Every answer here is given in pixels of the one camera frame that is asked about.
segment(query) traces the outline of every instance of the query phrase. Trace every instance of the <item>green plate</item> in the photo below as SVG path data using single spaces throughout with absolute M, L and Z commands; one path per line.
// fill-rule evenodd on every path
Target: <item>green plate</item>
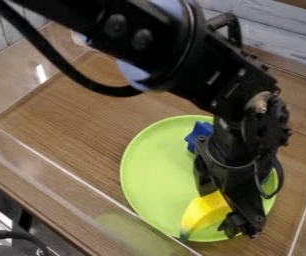
M 187 206 L 199 197 L 193 154 L 184 141 L 197 121 L 212 123 L 212 118 L 179 116 L 155 123 L 131 142 L 121 162 L 121 186 L 132 208 L 156 229 L 177 238 Z M 276 183 L 272 172 L 264 190 L 274 191 Z M 274 202 L 275 198 L 264 200 L 267 213 Z M 225 240 L 224 233 L 217 231 L 219 224 L 193 233 L 189 240 Z

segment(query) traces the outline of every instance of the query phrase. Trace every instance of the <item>blue object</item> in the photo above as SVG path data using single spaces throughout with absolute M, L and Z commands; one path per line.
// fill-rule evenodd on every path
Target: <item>blue object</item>
M 213 125 L 208 122 L 196 122 L 192 133 L 187 136 L 185 141 L 188 142 L 188 151 L 195 154 L 196 138 L 199 136 L 208 137 L 213 132 Z

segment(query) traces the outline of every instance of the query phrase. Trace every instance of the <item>wooden table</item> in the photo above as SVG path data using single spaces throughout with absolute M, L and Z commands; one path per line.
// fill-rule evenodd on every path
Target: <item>wooden table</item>
M 81 57 L 76 66 L 103 83 L 125 84 L 113 60 L 99 53 Z M 216 243 L 189 243 L 203 255 L 287 255 L 294 243 L 306 209 L 306 79 L 276 69 L 271 73 L 279 79 L 295 130 L 291 146 L 279 154 L 286 170 L 284 189 L 263 236 L 256 240 L 239 237 Z M 88 217 L 100 216 L 108 209 L 120 216 L 109 201 L 104 205 L 93 195 L 93 188 L 129 208 L 119 177 L 127 145 L 148 125 L 184 114 L 208 113 L 168 93 L 129 99 L 97 95 L 58 74 L 0 115 L 0 152 L 14 159 L 13 166 L 0 164 L 0 188 L 85 254 L 129 255 L 123 248 L 132 241 L 116 237 L 119 242 L 113 243 L 101 234 L 104 226 L 97 217 Z M 21 174 L 8 171 L 16 166 L 22 169 Z M 145 249 L 147 255 L 156 255 L 148 243 L 139 240 L 140 231 L 135 235 L 140 220 L 119 219 L 128 229 L 132 222 L 137 251 Z M 298 240 L 299 248 L 300 243 L 306 245 L 306 237 Z M 177 252 L 169 255 L 187 255 Z

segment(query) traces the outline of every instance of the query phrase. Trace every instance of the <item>black cable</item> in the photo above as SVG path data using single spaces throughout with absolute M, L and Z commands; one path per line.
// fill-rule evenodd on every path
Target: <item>black cable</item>
M 283 185 L 284 185 L 284 170 L 283 170 L 283 166 L 276 158 L 276 155 L 275 153 L 271 153 L 271 164 L 275 168 L 275 171 L 276 171 L 276 175 L 278 175 L 278 188 L 275 190 L 275 192 L 272 194 L 267 194 L 263 190 L 263 187 L 262 187 L 262 183 L 260 183 L 260 179 L 259 179 L 259 168 L 258 168 L 258 164 L 255 166 L 255 183 L 256 183 L 256 187 L 258 187 L 258 190 L 260 192 L 260 195 L 266 198 L 266 199 L 271 199 L 280 191 L 280 189 L 283 188 Z
M 49 250 L 44 243 L 30 234 L 24 232 L 16 232 L 16 231 L 8 231 L 8 230 L 0 230 L 0 240 L 2 239 L 21 239 L 32 242 L 37 245 L 37 247 L 41 249 L 44 256 L 49 256 Z
M 88 88 L 91 91 L 113 97 L 132 97 L 141 94 L 141 92 L 131 86 L 111 87 L 95 82 L 84 74 L 81 74 L 68 63 L 36 28 L 2 0 L 0 0 L 0 14 L 17 28 L 20 33 L 29 40 L 41 54 L 76 83 Z

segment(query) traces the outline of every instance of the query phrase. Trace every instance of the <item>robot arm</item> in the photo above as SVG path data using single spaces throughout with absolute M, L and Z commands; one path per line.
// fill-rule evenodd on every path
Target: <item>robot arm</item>
M 195 0 L 12 1 L 116 57 L 136 90 L 169 90 L 213 113 L 213 134 L 196 140 L 195 167 L 204 186 L 221 191 L 233 210 L 220 229 L 229 238 L 240 232 L 256 237 L 266 225 L 262 198 L 271 198 L 283 184 L 276 151 L 291 130 L 276 80 L 242 49 L 236 17 L 205 21 Z M 228 38 L 216 33 L 224 26 Z M 279 189 L 268 195 L 260 184 L 272 168 Z

